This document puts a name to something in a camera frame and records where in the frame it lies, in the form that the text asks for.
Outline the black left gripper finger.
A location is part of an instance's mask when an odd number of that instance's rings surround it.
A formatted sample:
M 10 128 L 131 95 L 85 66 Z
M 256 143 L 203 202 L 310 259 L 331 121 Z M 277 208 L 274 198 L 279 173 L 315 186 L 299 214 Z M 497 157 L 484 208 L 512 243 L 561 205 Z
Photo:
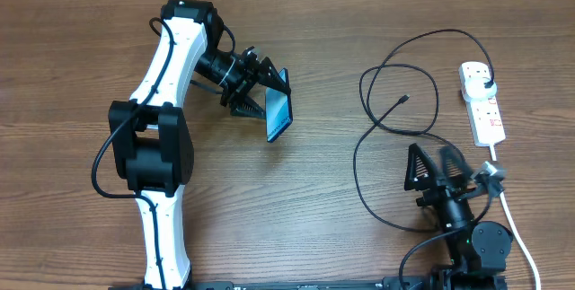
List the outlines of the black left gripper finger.
M 234 93 L 229 98 L 230 114 L 236 117 L 265 119 L 265 110 L 248 94 Z
M 291 94 L 291 89 L 289 83 L 282 79 L 279 75 L 278 70 L 275 68 L 273 63 L 268 57 L 265 57 L 256 66 L 257 70 L 257 83 L 275 91 L 282 92 L 286 95 Z

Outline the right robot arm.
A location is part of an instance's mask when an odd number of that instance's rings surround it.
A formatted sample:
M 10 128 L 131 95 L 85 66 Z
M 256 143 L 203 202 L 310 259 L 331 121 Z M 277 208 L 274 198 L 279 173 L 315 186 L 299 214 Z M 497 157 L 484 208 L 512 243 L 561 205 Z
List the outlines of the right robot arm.
M 485 162 L 474 171 L 454 149 L 440 150 L 441 165 L 419 146 L 408 148 L 404 188 L 422 193 L 419 207 L 435 210 L 440 234 L 414 246 L 398 271 L 401 289 L 505 289 L 506 258 L 513 233 L 504 225 L 483 218 L 493 199 L 504 191 L 507 172 Z M 435 266 L 425 277 L 403 274 L 407 259 L 417 250 L 444 241 L 451 263 Z

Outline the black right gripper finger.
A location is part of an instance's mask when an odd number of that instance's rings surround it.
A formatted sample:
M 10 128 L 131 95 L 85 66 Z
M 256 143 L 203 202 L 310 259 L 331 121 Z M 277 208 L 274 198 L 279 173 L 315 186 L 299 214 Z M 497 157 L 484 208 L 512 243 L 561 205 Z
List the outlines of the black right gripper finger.
M 439 150 L 443 174 L 453 182 L 468 182 L 473 170 L 459 153 L 450 146 Z
M 408 148 L 405 173 L 405 190 L 426 190 L 436 186 L 438 167 L 429 155 L 416 143 Z

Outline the blue screen smartphone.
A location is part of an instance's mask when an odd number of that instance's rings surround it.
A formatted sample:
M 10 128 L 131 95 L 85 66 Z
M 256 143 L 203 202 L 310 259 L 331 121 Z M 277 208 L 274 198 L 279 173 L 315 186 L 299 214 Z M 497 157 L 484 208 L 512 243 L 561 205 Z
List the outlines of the blue screen smartphone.
M 273 143 L 293 122 L 291 97 L 272 88 L 265 91 L 267 142 Z

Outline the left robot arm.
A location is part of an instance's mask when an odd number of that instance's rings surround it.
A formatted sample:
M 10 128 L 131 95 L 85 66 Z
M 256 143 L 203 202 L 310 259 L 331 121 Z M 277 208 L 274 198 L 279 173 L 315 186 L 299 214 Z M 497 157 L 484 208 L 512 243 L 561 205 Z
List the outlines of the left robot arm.
M 139 289 L 190 289 L 191 261 L 183 231 L 183 194 L 194 149 L 183 105 L 192 76 L 215 83 L 234 116 L 262 119 L 274 142 L 293 122 L 288 71 L 253 48 L 222 51 L 228 27 L 208 1 L 168 0 L 156 17 L 158 46 L 141 84 L 109 109 L 111 147 L 126 198 L 137 202 L 145 237 L 146 273 Z

